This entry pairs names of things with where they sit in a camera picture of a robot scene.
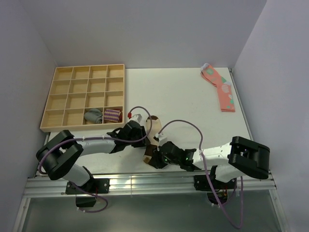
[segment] wooden organizer tray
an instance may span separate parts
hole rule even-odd
[[[97,108],[117,109],[125,115],[125,65],[95,65],[58,67],[50,87],[41,130],[111,129],[123,126],[121,122],[103,120],[94,124],[84,119],[84,113]]]

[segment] purple cable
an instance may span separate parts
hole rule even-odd
[[[218,205],[220,206],[222,212],[223,212],[224,215],[226,216],[227,220],[231,223],[231,225],[232,225],[235,229],[241,229],[242,226],[243,226],[243,179],[242,179],[242,176],[240,177],[240,180],[241,180],[241,190],[240,190],[240,224],[239,224],[239,226],[238,226],[238,225],[236,225],[236,224],[232,221],[232,219],[230,218],[230,216],[227,214],[226,210],[224,209],[224,205],[221,203],[221,201],[220,201],[220,199],[219,199],[219,197],[218,197],[218,195],[217,195],[217,193],[216,193],[216,191],[215,191],[215,189],[214,189],[214,187],[213,187],[213,185],[212,185],[212,183],[211,183],[211,179],[210,179],[209,174],[208,174],[208,171],[207,171],[206,159],[205,159],[205,156],[204,156],[204,154],[203,154],[203,152],[202,152],[203,134],[202,134],[201,130],[200,130],[196,125],[194,125],[194,124],[191,123],[191,122],[178,119],[178,120],[172,120],[172,121],[168,122],[168,123],[159,131],[159,134],[160,134],[169,124],[171,124],[171,123],[173,123],[173,122],[184,122],[184,123],[190,124],[190,125],[193,126],[195,129],[197,129],[197,131],[199,132],[199,134],[200,134],[200,136],[201,136],[201,141],[199,142],[198,148],[199,148],[199,150],[200,150],[200,152],[201,152],[201,156],[202,156],[203,163],[204,163],[204,168],[205,168],[206,178],[207,178],[207,181],[208,181],[209,186],[210,186],[210,188],[211,188],[211,191],[212,191],[212,193],[213,193],[213,195],[214,195],[214,197],[215,197],[215,199],[216,199]]]
[[[142,107],[142,106],[135,106],[133,107],[131,110],[130,110],[130,113],[132,112],[132,110],[134,109],[137,109],[137,108],[140,108],[140,109],[143,109],[144,111],[146,111],[146,113],[148,114],[149,118],[151,118],[151,115],[149,113],[148,110],[146,110],[146,108]],[[152,120],[150,120],[150,128],[149,128],[149,131],[146,133],[146,135],[144,137],[142,137],[141,139],[138,139],[138,140],[123,140],[123,139],[117,139],[117,138],[112,138],[112,137],[106,137],[104,139],[107,139],[107,140],[115,140],[115,141],[120,141],[120,142],[124,142],[124,143],[137,143],[139,141],[142,141],[144,139],[146,139],[151,131],[153,127],[153,122]],[[100,139],[103,139],[103,137],[88,137],[88,138],[73,138],[73,139],[68,139],[68,140],[65,140],[59,144],[57,144],[56,146],[54,146],[52,149],[50,149],[44,156],[43,158],[41,159],[41,161],[39,162],[39,166],[38,166],[38,170],[39,170],[39,173],[41,174],[47,174],[45,172],[42,171],[42,166],[46,160],[46,158],[53,152],[55,151],[56,149],[60,148],[61,146],[63,146],[64,144],[66,143],[69,143],[69,142],[73,142],[73,141],[82,141],[82,140],[100,140]],[[98,196],[97,194],[93,194],[93,193],[90,193],[90,192],[86,192],[84,190],[82,190],[80,187],[78,187],[75,183],[71,182],[75,187],[76,189],[78,189],[80,192],[83,192],[84,194],[88,194],[90,196],[94,196],[94,197],[98,197],[102,200],[104,200],[106,202],[106,205],[102,208],[102,209],[99,209],[99,210],[84,210],[84,209],[80,209],[81,211],[85,211],[86,213],[97,213],[97,212],[101,212],[103,211],[104,209],[106,209],[107,205],[108,205],[108,201],[106,198],[104,197],[101,197],[101,196]]]
[[[234,180],[235,180],[235,185],[234,185],[232,195],[222,205],[226,205],[234,197],[234,194],[235,194],[235,191],[236,191],[236,188],[237,188],[237,178],[235,178]]]

